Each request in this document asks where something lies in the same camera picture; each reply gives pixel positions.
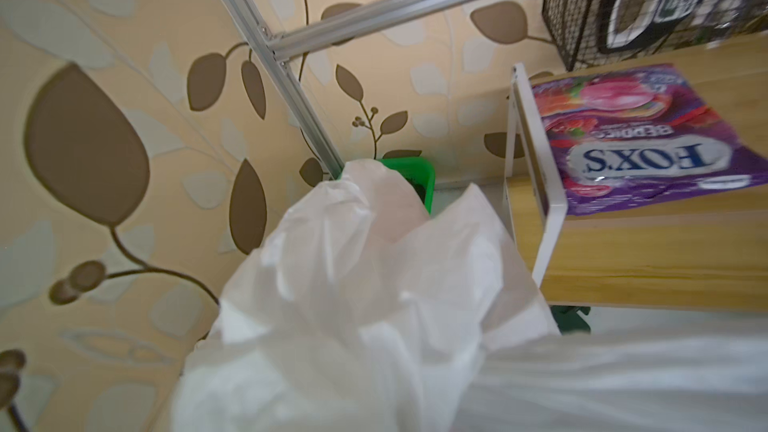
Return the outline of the white plastic grocery bag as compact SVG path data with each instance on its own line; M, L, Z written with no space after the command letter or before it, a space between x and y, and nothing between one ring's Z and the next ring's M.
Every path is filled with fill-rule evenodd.
M430 217L353 161L228 281L169 427L763 431L767 323L562 335L478 187Z

